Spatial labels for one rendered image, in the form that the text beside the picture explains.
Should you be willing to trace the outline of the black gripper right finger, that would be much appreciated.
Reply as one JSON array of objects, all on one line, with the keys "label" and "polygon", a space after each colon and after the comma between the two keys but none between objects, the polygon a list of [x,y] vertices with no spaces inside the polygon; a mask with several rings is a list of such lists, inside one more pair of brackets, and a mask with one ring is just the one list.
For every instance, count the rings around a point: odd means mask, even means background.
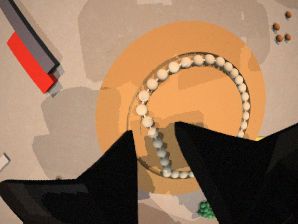
[{"label": "black gripper right finger", "polygon": [[262,140],[174,123],[182,155],[220,224],[246,224],[277,161],[298,149],[298,123]]}]

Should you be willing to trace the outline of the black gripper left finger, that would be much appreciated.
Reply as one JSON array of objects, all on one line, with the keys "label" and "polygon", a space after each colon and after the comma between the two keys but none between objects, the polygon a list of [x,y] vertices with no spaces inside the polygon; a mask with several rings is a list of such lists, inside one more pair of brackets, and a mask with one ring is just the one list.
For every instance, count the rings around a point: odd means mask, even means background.
[{"label": "black gripper left finger", "polygon": [[0,196],[21,221],[138,224],[138,161],[133,129],[77,179],[5,180]]}]

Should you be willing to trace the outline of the orange round bead board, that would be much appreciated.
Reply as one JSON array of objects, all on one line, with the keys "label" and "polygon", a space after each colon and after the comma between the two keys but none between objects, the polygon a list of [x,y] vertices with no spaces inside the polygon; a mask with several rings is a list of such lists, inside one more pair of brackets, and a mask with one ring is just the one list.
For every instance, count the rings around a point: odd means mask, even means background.
[{"label": "orange round bead board", "polygon": [[[185,194],[201,189],[196,177],[186,179],[165,177],[157,149],[153,147],[154,137],[148,136],[148,129],[142,127],[144,116],[137,113],[141,104],[141,91],[146,91],[146,80],[157,79],[158,69],[169,69],[169,63],[181,64],[182,57],[206,55],[223,57],[226,63],[237,68],[249,93],[249,119],[243,137],[255,140],[261,131],[265,115],[265,81],[254,53],[239,37],[213,23],[176,22],[154,28],[141,35],[117,57],[98,92],[94,125],[102,153],[112,147],[114,141],[126,131],[133,129],[136,143],[138,176],[137,188],[157,194]],[[193,64],[189,68],[168,72],[165,80],[157,80],[157,88],[148,91],[145,101],[145,116],[152,117],[153,124],[161,137],[172,171],[186,171],[190,167],[182,155],[174,131],[174,123],[190,123],[214,132],[237,136],[241,131],[243,100],[229,72],[202,61],[201,67]]]}]

